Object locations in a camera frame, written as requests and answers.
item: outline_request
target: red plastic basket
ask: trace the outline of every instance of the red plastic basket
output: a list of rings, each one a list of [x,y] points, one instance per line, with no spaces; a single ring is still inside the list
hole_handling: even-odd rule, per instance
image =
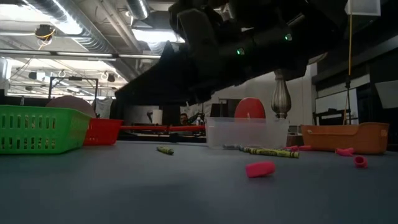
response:
[[[123,120],[94,119],[90,120],[86,132],[84,146],[108,146],[113,145],[119,134]]]

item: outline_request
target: clear plastic container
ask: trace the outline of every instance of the clear plastic container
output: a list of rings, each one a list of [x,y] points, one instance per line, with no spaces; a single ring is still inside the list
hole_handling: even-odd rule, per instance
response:
[[[286,119],[206,118],[207,145],[261,146],[279,149],[286,146],[289,121]]]

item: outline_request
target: orange plastic basket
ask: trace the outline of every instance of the orange plastic basket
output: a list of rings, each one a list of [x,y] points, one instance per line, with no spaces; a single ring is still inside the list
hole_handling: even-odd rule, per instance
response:
[[[315,150],[353,147],[358,154],[382,154],[387,148],[389,124],[312,126],[302,125],[303,140]]]
[[[84,146],[113,145],[119,135],[123,120],[94,119],[90,120]]]

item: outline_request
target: ceiling light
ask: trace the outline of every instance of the ceiling light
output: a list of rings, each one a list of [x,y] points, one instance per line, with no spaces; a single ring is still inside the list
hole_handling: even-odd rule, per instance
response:
[[[91,96],[94,96],[94,94],[92,94],[92,93],[90,93],[89,91],[86,91],[86,90],[81,90],[83,93],[87,93],[87,94],[89,94],[89,95],[91,95]]]
[[[12,50],[12,49],[0,49],[2,54],[29,54],[29,55],[51,55],[51,52],[40,51],[40,50]]]
[[[147,58],[147,59],[159,59],[160,55],[136,55],[136,54],[119,54],[121,58]]]
[[[65,86],[69,86],[69,84],[67,84],[66,82],[60,81],[60,84],[65,85]]]
[[[70,90],[70,91],[72,91],[74,93],[79,93],[80,92],[80,89],[79,88],[75,88],[75,87],[68,87],[67,90]]]
[[[104,61],[104,62],[115,62],[116,58],[87,58],[89,61]]]
[[[175,34],[172,30],[138,30],[133,29],[132,32],[136,36],[137,40],[157,43],[157,42],[176,42],[176,43],[184,43],[185,41]]]
[[[0,15],[2,20],[7,21],[50,22],[49,17],[41,12],[17,4],[0,4]]]
[[[85,52],[58,52],[61,56],[81,56],[81,57],[112,57],[112,54],[85,53]]]
[[[61,96],[70,96],[71,94],[64,93],[64,94],[58,94],[58,95],[51,95],[51,97],[61,97]],[[43,97],[47,98],[49,97],[48,94],[35,94],[35,93],[7,93],[7,96],[33,96],[33,97]],[[83,100],[94,100],[94,96],[81,96],[81,95],[75,95],[75,97],[81,98]],[[99,100],[104,100],[107,96],[97,96],[97,99]]]

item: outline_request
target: pink cap eraser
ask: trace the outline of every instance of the pink cap eraser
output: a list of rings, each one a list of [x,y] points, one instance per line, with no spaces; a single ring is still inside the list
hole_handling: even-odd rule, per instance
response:
[[[363,156],[354,157],[354,163],[357,168],[368,168],[368,160]]]
[[[348,149],[336,149],[335,153],[339,156],[353,156],[352,151]]]
[[[311,146],[299,146],[298,149],[300,151],[311,151],[312,147]]]
[[[287,146],[284,147],[284,149],[290,149],[292,152],[298,151],[299,147],[298,146]]]
[[[354,154],[354,153],[355,153],[355,150],[354,150],[354,148],[353,148],[353,147],[347,148],[347,149],[345,149],[345,150],[347,150],[347,151],[351,152],[352,154]]]
[[[246,175],[248,177],[262,177],[275,172],[275,164],[273,162],[256,162],[246,166]]]

